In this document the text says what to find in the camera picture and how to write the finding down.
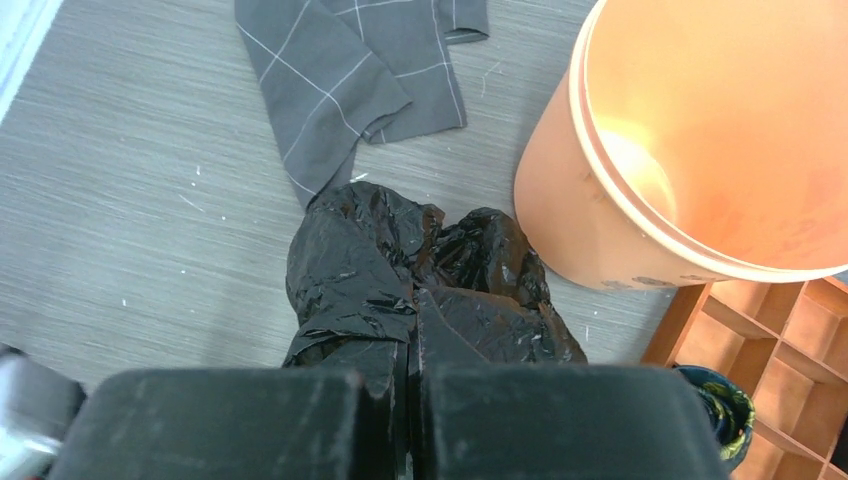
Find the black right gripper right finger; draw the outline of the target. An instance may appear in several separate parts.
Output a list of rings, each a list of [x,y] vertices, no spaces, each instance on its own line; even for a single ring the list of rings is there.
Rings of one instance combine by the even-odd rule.
[[[493,363],[428,290],[409,366],[416,479],[725,479],[693,388],[669,369]]]

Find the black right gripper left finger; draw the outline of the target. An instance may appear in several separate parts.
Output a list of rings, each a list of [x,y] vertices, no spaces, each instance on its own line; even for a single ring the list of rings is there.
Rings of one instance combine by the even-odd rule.
[[[145,369],[84,403],[53,479],[394,479],[407,347],[354,340],[278,369]]]

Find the black plastic trash bag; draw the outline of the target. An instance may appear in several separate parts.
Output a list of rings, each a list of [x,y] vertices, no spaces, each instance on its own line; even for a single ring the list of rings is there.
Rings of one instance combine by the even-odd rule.
[[[306,208],[291,242],[286,292],[299,328],[288,367],[313,365],[354,340],[410,343],[427,313],[498,363],[585,363],[554,308],[545,268],[506,213],[443,211],[356,182]]]

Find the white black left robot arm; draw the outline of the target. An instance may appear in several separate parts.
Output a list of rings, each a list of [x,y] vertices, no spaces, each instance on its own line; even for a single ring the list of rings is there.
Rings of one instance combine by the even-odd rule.
[[[1,477],[44,479],[87,398],[81,383],[1,345]]]

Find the orange plastic trash bin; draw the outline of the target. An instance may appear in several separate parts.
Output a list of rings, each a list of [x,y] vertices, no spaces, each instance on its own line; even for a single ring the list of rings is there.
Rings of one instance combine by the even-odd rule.
[[[599,1],[519,161],[541,260],[593,289],[847,267],[847,5]]]

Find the dark blue patterned rolled item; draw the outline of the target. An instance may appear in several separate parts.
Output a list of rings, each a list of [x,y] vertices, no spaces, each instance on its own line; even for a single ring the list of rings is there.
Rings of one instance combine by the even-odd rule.
[[[720,459],[733,472],[745,460],[753,440],[756,419],[753,400],[715,370],[678,364],[672,369],[693,386],[701,399],[719,444]]]

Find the orange compartment tray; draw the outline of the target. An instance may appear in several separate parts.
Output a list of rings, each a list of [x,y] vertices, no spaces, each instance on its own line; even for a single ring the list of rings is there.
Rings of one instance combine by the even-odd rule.
[[[714,370],[753,400],[734,479],[847,476],[847,286],[727,281],[681,288],[643,362]]]

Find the grey checked cloth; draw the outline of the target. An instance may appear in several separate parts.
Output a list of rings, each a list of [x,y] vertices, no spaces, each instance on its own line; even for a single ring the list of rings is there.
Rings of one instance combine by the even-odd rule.
[[[351,180],[360,142],[467,123],[449,49],[488,37],[483,1],[240,0],[234,18],[301,205]]]

